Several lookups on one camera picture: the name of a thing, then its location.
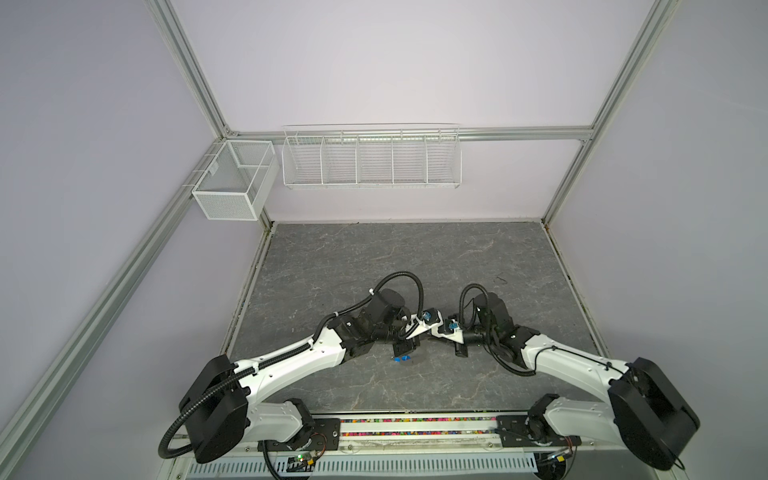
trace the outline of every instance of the divided wire basket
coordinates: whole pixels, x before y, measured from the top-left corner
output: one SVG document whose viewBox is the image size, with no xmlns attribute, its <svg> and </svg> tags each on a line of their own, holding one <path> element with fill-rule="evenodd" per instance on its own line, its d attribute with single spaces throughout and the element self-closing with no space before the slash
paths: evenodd
<svg viewBox="0 0 768 480">
<path fill-rule="evenodd" d="M 271 141 L 226 140 L 192 194 L 211 220 L 259 220 L 279 169 Z"/>
<path fill-rule="evenodd" d="M 352 131 L 286 127 L 283 182 L 289 188 L 458 187 L 458 125 Z"/>
</svg>

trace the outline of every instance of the wire basket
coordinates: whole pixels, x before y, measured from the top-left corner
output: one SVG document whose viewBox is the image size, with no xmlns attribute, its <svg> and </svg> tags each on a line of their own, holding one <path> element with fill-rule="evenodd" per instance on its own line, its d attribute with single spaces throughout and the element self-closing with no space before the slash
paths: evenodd
<svg viewBox="0 0 768 480">
<path fill-rule="evenodd" d="M 210 220 L 259 220 L 280 165 L 271 141 L 224 141 L 192 189 Z"/>
<path fill-rule="evenodd" d="M 458 127 L 287 134 L 283 182 L 289 188 L 458 187 Z"/>
</svg>

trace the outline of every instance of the white wall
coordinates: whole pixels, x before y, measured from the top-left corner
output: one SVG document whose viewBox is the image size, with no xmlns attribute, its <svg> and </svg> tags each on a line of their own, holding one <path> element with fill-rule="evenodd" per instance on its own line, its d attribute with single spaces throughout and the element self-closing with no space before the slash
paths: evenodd
<svg viewBox="0 0 768 480">
<path fill-rule="evenodd" d="M 0 429 L 213 140 L 141 0 L 0 15 Z"/>
<path fill-rule="evenodd" d="M 279 177 L 266 209 L 279 221 L 541 218 L 578 146 L 576 140 L 465 142 L 459 188 L 290 190 Z"/>
<path fill-rule="evenodd" d="M 652 0 L 174 0 L 235 131 L 591 124 Z"/>
<path fill-rule="evenodd" d="M 219 355 L 260 233 L 190 207 L 15 480 L 157 476 L 157 444 Z"/>
<path fill-rule="evenodd" d="M 693 480 L 765 478 L 768 4 L 683 2 L 552 230 L 615 356 L 701 417 Z"/>
</svg>

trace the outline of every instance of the gray marble surface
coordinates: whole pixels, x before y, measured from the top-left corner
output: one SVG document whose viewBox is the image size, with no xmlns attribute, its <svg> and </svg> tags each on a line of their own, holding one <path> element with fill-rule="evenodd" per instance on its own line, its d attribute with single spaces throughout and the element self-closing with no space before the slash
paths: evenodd
<svg viewBox="0 0 768 480">
<path fill-rule="evenodd" d="M 410 270 L 421 278 L 425 308 L 458 309 L 464 285 L 496 292 L 516 323 L 595 352 L 587 325 L 538 223 L 280 224 L 257 279 L 230 358 L 268 353 L 314 331 L 327 313 L 352 305 L 386 274 Z M 415 310 L 411 280 L 387 284 Z M 500 367 L 482 347 L 469 358 L 422 341 L 408 362 L 392 347 L 294 383 L 270 401 L 291 397 L 310 410 L 525 410 L 545 393 L 591 396 L 553 377 L 523 378 Z"/>
</svg>

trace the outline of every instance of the slotted metal strip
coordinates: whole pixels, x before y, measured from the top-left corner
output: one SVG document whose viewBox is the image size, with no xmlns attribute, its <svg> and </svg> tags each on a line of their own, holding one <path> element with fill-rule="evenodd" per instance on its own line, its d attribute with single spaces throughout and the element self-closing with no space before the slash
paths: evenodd
<svg viewBox="0 0 768 480">
<path fill-rule="evenodd" d="M 306 476 L 287 473 L 286 456 L 277 457 L 275 467 L 284 477 Z M 477 475 L 482 473 L 533 473 L 536 462 L 532 453 L 439 453 L 424 455 L 326 455 L 317 462 L 313 477 L 341 476 L 435 476 Z M 267 478 L 269 471 L 261 455 L 257 457 L 220 458 L 204 465 L 192 464 L 187 479 Z"/>
</svg>

